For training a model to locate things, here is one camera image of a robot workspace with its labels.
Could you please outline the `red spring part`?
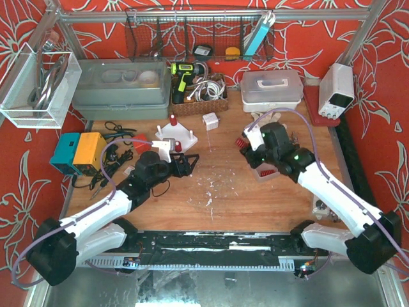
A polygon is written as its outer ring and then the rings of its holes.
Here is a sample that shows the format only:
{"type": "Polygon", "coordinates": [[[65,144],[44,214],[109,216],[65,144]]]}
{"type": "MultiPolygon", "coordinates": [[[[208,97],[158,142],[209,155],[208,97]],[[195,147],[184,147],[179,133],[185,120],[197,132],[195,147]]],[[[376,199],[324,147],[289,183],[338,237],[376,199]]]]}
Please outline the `red spring part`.
{"type": "Polygon", "coordinates": [[[181,152],[182,151],[182,146],[181,143],[179,141],[175,142],[175,148],[174,148],[175,152],[181,152]]]}

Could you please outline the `clear tray of red parts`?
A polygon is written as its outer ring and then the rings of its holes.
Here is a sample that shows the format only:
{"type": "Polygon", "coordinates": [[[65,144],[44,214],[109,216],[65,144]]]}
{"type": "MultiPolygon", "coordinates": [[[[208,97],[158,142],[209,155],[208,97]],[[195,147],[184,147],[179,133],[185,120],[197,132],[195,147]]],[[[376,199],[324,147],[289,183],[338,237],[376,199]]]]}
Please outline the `clear tray of red parts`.
{"type": "Polygon", "coordinates": [[[251,168],[255,180],[259,183],[272,180],[280,175],[278,169],[267,163],[263,163],[255,169],[251,168]]]}

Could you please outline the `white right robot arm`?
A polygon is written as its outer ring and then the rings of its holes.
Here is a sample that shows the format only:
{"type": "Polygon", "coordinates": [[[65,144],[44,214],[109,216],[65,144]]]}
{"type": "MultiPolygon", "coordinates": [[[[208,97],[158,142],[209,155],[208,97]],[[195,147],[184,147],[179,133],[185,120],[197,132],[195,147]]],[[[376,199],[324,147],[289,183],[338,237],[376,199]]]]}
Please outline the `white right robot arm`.
{"type": "Polygon", "coordinates": [[[249,144],[240,149],[251,168],[273,165],[280,174],[307,189],[336,214],[346,230],[313,221],[299,225],[302,242],[309,248],[347,256],[361,272],[372,274],[401,249],[401,218],[382,212],[333,176],[309,149],[293,144],[284,125],[262,127],[252,123],[242,132],[249,144]]]}

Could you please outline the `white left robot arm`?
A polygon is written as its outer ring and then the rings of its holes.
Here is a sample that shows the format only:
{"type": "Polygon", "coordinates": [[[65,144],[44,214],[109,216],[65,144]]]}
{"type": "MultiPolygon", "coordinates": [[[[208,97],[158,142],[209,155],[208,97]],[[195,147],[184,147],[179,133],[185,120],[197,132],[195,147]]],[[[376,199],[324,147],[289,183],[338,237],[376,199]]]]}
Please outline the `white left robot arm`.
{"type": "Polygon", "coordinates": [[[129,176],[104,199],[70,217],[46,219],[26,260],[49,285],[62,283],[79,264],[135,237],[137,229],[124,215],[148,200],[157,185],[190,176],[198,160],[198,154],[172,153],[165,161],[156,152],[144,152],[129,176]]]}

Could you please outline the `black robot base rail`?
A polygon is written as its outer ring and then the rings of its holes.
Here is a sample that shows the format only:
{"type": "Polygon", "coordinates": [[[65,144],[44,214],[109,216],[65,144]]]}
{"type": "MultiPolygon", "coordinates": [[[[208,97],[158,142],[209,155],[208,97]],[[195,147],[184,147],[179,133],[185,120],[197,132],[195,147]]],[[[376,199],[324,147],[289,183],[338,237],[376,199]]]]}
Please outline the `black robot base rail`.
{"type": "Polygon", "coordinates": [[[326,251],[300,247],[289,233],[143,231],[110,253],[135,254],[143,265],[276,266],[280,258],[307,259],[326,251]]]}

